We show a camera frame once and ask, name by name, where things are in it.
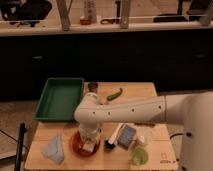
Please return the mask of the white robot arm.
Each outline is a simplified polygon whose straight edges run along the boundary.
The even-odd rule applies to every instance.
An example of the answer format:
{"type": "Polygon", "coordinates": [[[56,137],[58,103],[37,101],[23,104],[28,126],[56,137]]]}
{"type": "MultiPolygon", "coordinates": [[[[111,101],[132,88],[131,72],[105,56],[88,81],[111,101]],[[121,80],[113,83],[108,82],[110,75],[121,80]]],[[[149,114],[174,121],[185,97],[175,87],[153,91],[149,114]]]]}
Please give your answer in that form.
{"type": "Polygon", "coordinates": [[[101,105],[87,93],[74,112],[84,130],[103,122],[182,124],[178,171],[213,171],[213,92],[156,96],[101,105]]]}

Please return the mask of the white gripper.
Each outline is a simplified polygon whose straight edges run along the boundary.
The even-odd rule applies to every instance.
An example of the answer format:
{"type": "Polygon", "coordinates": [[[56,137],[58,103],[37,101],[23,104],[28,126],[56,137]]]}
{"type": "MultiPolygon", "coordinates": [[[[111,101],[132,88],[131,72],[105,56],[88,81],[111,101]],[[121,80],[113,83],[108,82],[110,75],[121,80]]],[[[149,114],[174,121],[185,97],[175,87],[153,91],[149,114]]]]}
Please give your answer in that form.
{"type": "Polygon", "coordinates": [[[99,124],[80,124],[80,138],[84,143],[98,144],[100,141],[100,125],[99,124]]]}

